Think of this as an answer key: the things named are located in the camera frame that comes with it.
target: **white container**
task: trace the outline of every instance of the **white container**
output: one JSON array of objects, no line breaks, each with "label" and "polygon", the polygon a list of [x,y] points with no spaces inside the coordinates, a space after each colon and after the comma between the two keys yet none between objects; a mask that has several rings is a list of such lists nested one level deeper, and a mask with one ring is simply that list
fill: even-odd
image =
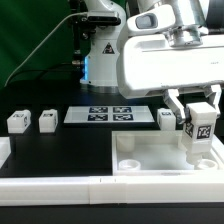
[{"label": "white container", "polygon": [[136,171],[141,169],[141,163],[137,160],[126,159],[119,162],[119,170]]},{"label": "white container", "polygon": [[[130,150],[120,150],[122,145],[120,136],[132,136]],[[224,168],[224,146],[213,136],[210,152],[203,153],[203,162],[197,168],[187,163],[186,150],[181,145],[182,131],[115,131],[112,133],[113,175],[181,175],[197,174],[200,167],[207,166],[211,170],[216,164],[216,169]],[[123,169],[119,167],[121,161],[138,161],[141,169]]]}]

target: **black table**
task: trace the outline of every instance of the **black table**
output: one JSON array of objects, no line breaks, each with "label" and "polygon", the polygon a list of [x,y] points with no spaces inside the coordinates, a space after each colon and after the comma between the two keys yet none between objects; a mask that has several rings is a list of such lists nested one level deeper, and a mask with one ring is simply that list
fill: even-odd
[{"label": "black table", "polygon": [[[203,94],[181,96],[182,103],[202,101]],[[154,119],[162,97],[126,100],[120,95],[89,93],[69,81],[17,81],[0,91],[0,136],[9,136],[7,118],[16,110],[31,111],[32,124],[10,135],[12,153],[0,178],[112,175],[111,134],[114,130],[158,129],[156,123],[65,125],[69,106],[149,106]],[[54,134],[40,134],[43,110],[57,109]],[[223,139],[223,113],[216,135]],[[223,223],[224,203],[113,204],[1,207],[1,223]]]}]

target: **green screen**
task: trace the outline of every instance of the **green screen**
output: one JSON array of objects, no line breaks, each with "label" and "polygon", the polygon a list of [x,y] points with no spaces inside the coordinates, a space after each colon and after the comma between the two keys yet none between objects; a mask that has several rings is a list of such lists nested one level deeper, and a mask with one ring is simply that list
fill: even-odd
[{"label": "green screen", "polygon": [[[123,7],[125,1],[114,2]],[[0,1],[0,88],[11,72],[69,14],[67,0]],[[72,29],[65,23],[21,70],[46,69],[54,64],[71,62],[72,38]],[[33,79],[35,75],[35,72],[22,74],[20,78]]]}]

